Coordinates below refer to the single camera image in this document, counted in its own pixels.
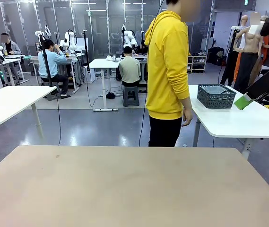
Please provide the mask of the person's right hand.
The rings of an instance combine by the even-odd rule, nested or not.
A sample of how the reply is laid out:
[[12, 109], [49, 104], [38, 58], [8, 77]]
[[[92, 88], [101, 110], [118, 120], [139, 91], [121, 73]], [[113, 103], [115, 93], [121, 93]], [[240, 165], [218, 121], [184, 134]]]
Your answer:
[[193, 119], [192, 109], [190, 108], [184, 108], [183, 109], [183, 123], [182, 127], [190, 125], [191, 121]]

